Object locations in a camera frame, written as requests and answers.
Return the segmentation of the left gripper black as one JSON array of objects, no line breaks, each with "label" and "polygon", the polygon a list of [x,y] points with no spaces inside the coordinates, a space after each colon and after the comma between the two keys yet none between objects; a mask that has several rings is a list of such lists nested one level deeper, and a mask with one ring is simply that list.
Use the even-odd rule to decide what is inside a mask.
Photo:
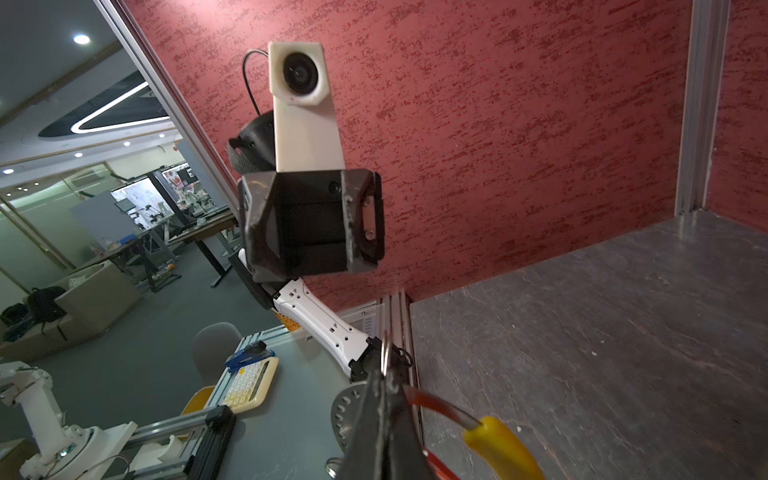
[{"label": "left gripper black", "polygon": [[381,176],[256,172],[238,182],[245,263],[258,283],[375,270],[385,254]]}]

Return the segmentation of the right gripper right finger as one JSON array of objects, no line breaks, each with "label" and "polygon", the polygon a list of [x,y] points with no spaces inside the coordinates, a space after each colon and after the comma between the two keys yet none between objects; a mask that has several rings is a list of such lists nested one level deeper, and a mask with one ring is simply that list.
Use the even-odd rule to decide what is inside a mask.
[{"label": "right gripper right finger", "polygon": [[417,434],[405,386],[393,375],[385,377],[383,426],[384,479],[436,479]]}]

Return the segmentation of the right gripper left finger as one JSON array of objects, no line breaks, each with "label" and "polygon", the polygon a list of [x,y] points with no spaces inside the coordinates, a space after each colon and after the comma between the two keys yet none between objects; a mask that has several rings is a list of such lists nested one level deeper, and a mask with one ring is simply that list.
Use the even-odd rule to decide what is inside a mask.
[{"label": "right gripper left finger", "polygon": [[335,438],[343,450],[336,479],[384,479],[385,377],[374,371],[335,398]]}]

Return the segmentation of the yellow capped key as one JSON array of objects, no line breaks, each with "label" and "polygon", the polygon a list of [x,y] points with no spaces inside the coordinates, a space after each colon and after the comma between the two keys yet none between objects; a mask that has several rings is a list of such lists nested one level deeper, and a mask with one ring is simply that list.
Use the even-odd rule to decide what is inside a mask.
[{"label": "yellow capped key", "polygon": [[483,417],[464,431],[465,444],[480,455],[501,480],[544,480],[533,455],[500,420]]}]

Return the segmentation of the metal keyring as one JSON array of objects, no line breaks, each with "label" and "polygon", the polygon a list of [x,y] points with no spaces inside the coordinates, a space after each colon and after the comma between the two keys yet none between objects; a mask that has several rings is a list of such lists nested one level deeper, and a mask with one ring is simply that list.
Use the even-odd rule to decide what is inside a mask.
[{"label": "metal keyring", "polygon": [[391,369],[391,356],[393,344],[388,331],[385,331],[382,337],[380,370],[383,377],[386,377]]}]

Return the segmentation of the white robot base outside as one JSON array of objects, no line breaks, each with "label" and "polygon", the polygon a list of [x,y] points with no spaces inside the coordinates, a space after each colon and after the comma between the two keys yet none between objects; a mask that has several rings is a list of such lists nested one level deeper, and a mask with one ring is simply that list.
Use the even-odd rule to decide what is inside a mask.
[{"label": "white robot base outside", "polygon": [[23,479],[100,479],[121,454],[138,425],[129,421],[108,429],[65,422],[46,371],[21,361],[1,365],[1,401],[22,408],[38,452],[19,469]]}]

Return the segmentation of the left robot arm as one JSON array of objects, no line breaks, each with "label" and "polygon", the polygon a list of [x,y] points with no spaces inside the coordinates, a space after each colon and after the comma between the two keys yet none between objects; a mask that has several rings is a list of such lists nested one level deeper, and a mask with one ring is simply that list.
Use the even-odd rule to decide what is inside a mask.
[{"label": "left robot arm", "polygon": [[382,180],[366,169],[280,173],[274,115],[258,115],[229,139],[238,182],[241,261],[262,303],[306,329],[351,381],[380,366],[382,342],[343,321],[305,279],[366,273],[385,253]]}]

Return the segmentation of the cream calculator keyboard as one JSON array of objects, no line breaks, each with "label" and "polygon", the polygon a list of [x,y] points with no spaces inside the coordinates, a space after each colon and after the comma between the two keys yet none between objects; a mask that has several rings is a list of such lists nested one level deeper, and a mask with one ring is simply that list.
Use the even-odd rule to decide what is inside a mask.
[{"label": "cream calculator keyboard", "polygon": [[232,375],[219,405],[227,406],[234,414],[258,408],[268,396],[279,366],[275,356],[240,367]]}]

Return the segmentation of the blue stapler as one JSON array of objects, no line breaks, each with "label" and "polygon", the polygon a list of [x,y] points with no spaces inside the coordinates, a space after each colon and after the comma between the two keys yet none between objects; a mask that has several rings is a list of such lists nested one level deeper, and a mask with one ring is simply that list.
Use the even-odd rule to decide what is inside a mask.
[{"label": "blue stapler", "polygon": [[264,341],[256,340],[246,344],[229,356],[225,362],[225,367],[230,373],[233,373],[241,367],[257,363],[274,355],[274,351],[269,349]]}]

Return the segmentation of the grey office chair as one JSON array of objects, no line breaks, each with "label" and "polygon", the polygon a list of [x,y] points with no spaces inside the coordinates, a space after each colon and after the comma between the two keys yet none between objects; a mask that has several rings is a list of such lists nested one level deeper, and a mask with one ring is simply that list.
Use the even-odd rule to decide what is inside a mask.
[{"label": "grey office chair", "polygon": [[242,335],[229,322],[219,322],[200,330],[192,342],[192,359],[204,386],[215,385],[228,357],[240,344]]}]

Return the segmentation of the beige sofa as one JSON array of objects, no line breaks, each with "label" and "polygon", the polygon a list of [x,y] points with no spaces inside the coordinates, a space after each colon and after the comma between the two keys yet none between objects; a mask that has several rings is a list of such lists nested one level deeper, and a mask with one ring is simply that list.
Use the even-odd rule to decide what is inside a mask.
[{"label": "beige sofa", "polygon": [[55,299],[65,315],[36,325],[14,342],[1,342],[1,357],[30,363],[90,341],[107,332],[133,310],[143,295],[107,260],[55,283],[64,289]]}]

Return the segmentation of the left aluminium corner post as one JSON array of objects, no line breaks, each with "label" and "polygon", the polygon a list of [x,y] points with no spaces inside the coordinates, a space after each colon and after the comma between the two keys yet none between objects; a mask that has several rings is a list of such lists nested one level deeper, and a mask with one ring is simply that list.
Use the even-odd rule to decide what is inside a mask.
[{"label": "left aluminium corner post", "polygon": [[209,176],[218,193],[228,207],[237,212],[237,188],[233,175],[222,161],[214,144],[129,12],[125,2],[95,0],[94,4],[128,56],[159,97],[160,103],[190,145],[191,150],[199,158],[202,163],[201,168]]}]

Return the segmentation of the aluminium corner post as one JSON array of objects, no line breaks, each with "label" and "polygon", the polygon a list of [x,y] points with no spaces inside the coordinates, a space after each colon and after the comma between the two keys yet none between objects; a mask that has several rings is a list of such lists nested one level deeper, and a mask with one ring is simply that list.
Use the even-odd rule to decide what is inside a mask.
[{"label": "aluminium corner post", "polygon": [[692,4],[674,213],[704,209],[716,133],[731,3]]},{"label": "aluminium corner post", "polygon": [[125,2],[95,0],[94,4],[128,56],[159,97],[160,103],[190,145],[191,150],[199,158],[202,163],[201,168],[209,176],[218,193],[228,207],[237,212],[237,188],[233,175],[222,161],[214,144],[129,12]]}]

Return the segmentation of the right aluminium corner post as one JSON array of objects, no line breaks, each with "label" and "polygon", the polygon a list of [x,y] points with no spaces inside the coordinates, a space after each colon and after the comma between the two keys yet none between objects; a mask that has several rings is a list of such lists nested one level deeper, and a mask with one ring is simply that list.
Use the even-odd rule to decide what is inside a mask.
[{"label": "right aluminium corner post", "polygon": [[716,133],[731,3],[692,4],[674,213],[704,209]]}]

